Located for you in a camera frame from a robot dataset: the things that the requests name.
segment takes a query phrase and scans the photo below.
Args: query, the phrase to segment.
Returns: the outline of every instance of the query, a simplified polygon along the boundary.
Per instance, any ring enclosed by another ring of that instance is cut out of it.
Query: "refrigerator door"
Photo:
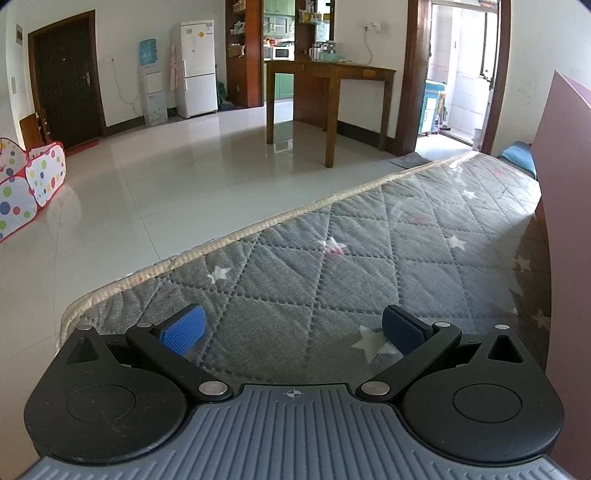
[[[216,73],[213,22],[181,25],[180,77]]]
[[[182,80],[185,97],[185,117],[217,110],[217,83],[215,73]]]

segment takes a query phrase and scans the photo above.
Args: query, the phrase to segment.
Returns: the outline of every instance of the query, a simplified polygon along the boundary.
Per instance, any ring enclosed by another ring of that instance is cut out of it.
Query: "gray ribbed platform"
[[[344,385],[247,385],[234,400],[201,406],[174,440],[141,459],[104,466],[44,458],[26,480],[561,480],[548,459],[477,468],[414,440],[385,404],[353,398]]]

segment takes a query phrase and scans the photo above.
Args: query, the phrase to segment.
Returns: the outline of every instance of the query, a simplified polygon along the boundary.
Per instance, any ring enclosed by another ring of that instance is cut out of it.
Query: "table leg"
[[[324,166],[332,168],[335,164],[336,128],[339,121],[340,78],[331,76],[329,80],[329,104],[326,121],[326,159]]]
[[[267,143],[273,145],[275,127],[275,72],[267,64]]]
[[[390,110],[392,108],[392,88],[394,87],[394,80],[389,79],[384,82],[384,101],[382,103],[382,127],[379,131],[378,149],[383,151],[386,149],[386,138],[388,136],[388,124],[390,123]]]

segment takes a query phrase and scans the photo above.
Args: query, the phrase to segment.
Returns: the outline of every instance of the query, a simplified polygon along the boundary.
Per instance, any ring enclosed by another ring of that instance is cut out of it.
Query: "white refrigerator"
[[[171,30],[179,85],[177,113],[189,118],[217,110],[216,59],[213,20],[183,22]]]

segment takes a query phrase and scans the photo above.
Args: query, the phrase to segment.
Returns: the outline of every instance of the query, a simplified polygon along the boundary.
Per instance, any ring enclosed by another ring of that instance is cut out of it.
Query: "polka dot playpen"
[[[61,143],[25,152],[12,140],[0,138],[0,242],[35,218],[65,176]]]

